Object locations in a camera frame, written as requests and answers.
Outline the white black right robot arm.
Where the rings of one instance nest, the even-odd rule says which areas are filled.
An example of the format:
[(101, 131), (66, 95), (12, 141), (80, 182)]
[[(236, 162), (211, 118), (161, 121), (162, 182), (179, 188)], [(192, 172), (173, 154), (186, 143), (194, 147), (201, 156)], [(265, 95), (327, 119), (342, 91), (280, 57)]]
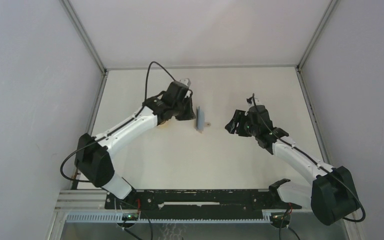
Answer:
[(326, 226), (346, 220), (357, 210), (365, 213), (351, 172), (344, 166), (333, 167), (300, 149), (285, 130), (273, 126), (264, 105), (253, 105), (247, 111), (235, 110), (224, 128), (230, 134), (255, 138), (262, 149), (286, 162), (307, 181), (307, 185), (288, 179), (273, 184), (274, 191), (269, 194), (273, 207), (282, 208), (291, 203), (311, 209)]

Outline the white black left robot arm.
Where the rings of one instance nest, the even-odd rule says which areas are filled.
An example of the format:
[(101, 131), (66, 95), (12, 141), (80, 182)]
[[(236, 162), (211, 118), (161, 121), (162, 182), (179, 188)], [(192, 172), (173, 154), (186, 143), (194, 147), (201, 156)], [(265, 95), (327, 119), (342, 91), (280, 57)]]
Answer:
[(123, 208), (136, 203), (134, 188), (114, 169), (114, 158), (120, 150), (146, 131), (164, 124), (171, 118), (189, 121), (195, 118), (192, 110), (191, 81), (188, 78), (172, 81), (167, 90), (145, 99), (141, 107), (114, 127), (91, 136), (83, 134), (75, 152), (75, 166), (96, 188), (117, 197)]

